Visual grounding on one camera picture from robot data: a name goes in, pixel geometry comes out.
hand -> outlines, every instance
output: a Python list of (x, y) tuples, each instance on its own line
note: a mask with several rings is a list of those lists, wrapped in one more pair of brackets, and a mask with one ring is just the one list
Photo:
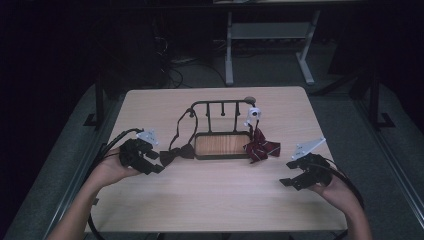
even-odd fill
[(331, 205), (339, 209), (345, 214), (351, 214), (362, 207), (347, 185), (335, 175), (328, 186), (315, 184), (309, 187), (309, 190), (318, 193), (322, 198), (327, 200)]
[(119, 160), (119, 148), (106, 153), (106, 158), (93, 170), (87, 183), (95, 189), (119, 182), (120, 180), (140, 174), (139, 171), (121, 165)]

wooden table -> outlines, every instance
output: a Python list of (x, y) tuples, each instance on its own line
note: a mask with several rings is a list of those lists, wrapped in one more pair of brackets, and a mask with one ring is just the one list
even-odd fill
[[(249, 159), (178, 157), (160, 174), (130, 177), (100, 191), (99, 201), (92, 209), (97, 229), (112, 232), (346, 229), (344, 215), (317, 194), (309, 190), (296, 191), (279, 182), (281, 178), (301, 173), (301, 170), (290, 170), (286, 166), (296, 144), (323, 135), (306, 93), (300, 87), (130, 91), (111, 139), (130, 128), (153, 128), (160, 142), (154, 150), (167, 150), (178, 118), (192, 103), (238, 100), (247, 96), (254, 97), (256, 106), (262, 111), (259, 128), (267, 140), (281, 143), (280, 157), (270, 157), (255, 164), (250, 164)], [(240, 105), (239, 130), (247, 130), (243, 122), (248, 108), (247, 104)], [(198, 132), (207, 131), (201, 107), (196, 107), (196, 112)], [(214, 131), (232, 130), (232, 114), (222, 117), (220, 106), (211, 106), (211, 112)], [(186, 144), (193, 128), (194, 119), (184, 118), (180, 123), (180, 137), (173, 147)], [(332, 158), (326, 144), (314, 153)]]

black controller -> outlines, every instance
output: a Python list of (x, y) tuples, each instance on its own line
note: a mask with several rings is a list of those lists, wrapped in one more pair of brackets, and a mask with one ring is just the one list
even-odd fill
[(298, 191), (308, 188), (316, 183), (327, 186), (332, 180), (329, 171), (330, 164), (321, 155), (309, 153), (295, 161), (287, 163), (290, 169), (300, 168), (304, 172), (295, 178), (280, 179), (280, 182), (286, 186), (293, 186)]
[(144, 158), (146, 157), (151, 159), (156, 159), (159, 157), (159, 154), (153, 151), (152, 144), (137, 139), (128, 139), (124, 144), (120, 146), (119, 160), (121, 161), (122, 166), (131, 166), (134, 169), (137, 169), (141, 173), (146, 175), (151, 172), (160, 173), (165, 168), (151, 162), (147, 161)]

wooden tray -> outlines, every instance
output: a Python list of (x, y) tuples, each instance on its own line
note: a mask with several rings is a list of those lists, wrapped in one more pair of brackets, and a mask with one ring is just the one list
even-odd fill
[(243, 149), (249, 142), (246, 131), (197, 133), (194, 150), (199, 160), (249, 158)]

dark background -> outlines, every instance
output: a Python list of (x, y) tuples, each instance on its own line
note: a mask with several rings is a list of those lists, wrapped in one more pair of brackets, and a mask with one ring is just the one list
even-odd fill
[[(157, 28), (152, 29), (150, 17), (157, 17), (157, 13), (105, 17), (102, 12), (87, 10), (106, 7), (107, 3), (0, 3), (0, 237), (73, 108), (97, 77), (105, 79), (110, 98), (131, 88), (163, 86), (166, 77), (158, 71), (163, 59), (155, 54), (153, 30), (172, 40), (176, 49), (202, 49), (213, 38), (225, 39), (221, 35), (225, 31), (216, 30), (225, 29), (224, 13), (186, 12), (185, 18), (181, 13), (167, 13), (160, 15)], [(424, 132), (424, 19), (419, 4), (393, 2), (356, 12), (328, 9), (322, 13), (315, 40), (339, 42), (330, 69), (334, 73), (348, 74), (368, 64), (372, 56), (382, 83), (397, 94), (405, 111)], [(196, 37), (187, 40), (193, 32)], [(140, 76), (145, 78), (136, 81)]]

